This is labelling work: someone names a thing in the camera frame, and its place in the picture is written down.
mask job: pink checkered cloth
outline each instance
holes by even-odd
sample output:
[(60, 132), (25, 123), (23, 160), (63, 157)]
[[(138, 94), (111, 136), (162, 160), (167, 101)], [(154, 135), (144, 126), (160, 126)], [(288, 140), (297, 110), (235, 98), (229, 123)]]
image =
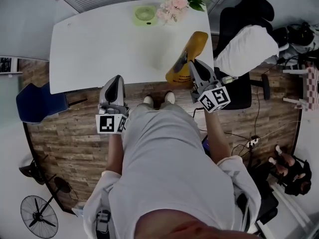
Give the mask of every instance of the pink checkered cloth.
[(318, 94), (318, 83), (319, 83), (319, 71), (316, 67), (308, 67), (307, 76), (307, 97), (305, 98), (306, 104), (297, 105), (296, 108), (304, 109), (305, 111), (319, 110), (319, 94)]

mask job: black and white marker cube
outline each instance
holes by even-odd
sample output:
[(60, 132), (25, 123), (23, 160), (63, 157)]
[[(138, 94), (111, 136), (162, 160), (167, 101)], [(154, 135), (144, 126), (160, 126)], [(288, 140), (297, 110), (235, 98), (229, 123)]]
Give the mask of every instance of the black and white marker cube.
[(209, 113), (218, 111), (230, 103), (226, 87), (205, 91), (198, 100)]
[(98, 133), (121, 134), (125, 128), (127, 117), (123, 114), (95, 115)]

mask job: electric fan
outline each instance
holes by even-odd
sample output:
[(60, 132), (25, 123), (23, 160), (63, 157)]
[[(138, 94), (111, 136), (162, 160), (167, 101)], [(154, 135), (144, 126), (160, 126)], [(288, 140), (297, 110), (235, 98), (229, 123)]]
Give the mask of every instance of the electric fan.
[(156, 25), (156, 7), (153, 5), (134, 7), (134, 24), (137, 26)]
[(20, 212), (26, 227), (37, 237), (48, 239), (55, 236), (58, 231), (58, 219), (49, 205), (58, 191), (70, 193), (69, 184), (62, 178), (56, 177), (54, 183), (57, 190), (48, 202), (38, 196), (27, 196), (21, 202)]

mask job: hair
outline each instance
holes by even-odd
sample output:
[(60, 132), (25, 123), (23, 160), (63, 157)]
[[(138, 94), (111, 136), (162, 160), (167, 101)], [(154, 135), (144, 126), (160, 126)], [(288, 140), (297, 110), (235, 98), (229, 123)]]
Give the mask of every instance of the hair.
[(310, 181), (306, 181), (307, 184), (304, 186), (302, 194), (305, 195), (309, 192), (310, 188), (311, 188), (311, 182)]

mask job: person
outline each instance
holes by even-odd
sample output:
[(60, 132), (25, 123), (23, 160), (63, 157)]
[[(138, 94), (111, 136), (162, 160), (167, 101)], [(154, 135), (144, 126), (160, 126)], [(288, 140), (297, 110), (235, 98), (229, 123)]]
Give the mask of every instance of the person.
[(288, 195), (297, 196), (305, 195), (311, 188), (311, 176), (309, 163), (304, 162), (304, 167), (296, 160), (295, 157), (284, 153), (279, 145), (276, 145), (276, 152), (283, 159), (284, 165), (281, 165), (278, 160), (269, 157), (268, 161), (276, 166), (277, 171), (282, 174), (282, 182), (286, 184), (285, 193)]
[(231, 156), (217, 113), (205, 111), (208, 157), (196, 122), (174, 102), (169, 92), (154, 110), (145, 97), (123, 142), (110, 135), (106, 171), (84, 207), (89, 237), (107, 202), (118, 239), (256, 238), (242, 231), (255, 222), (261, 197), (241, 157)]

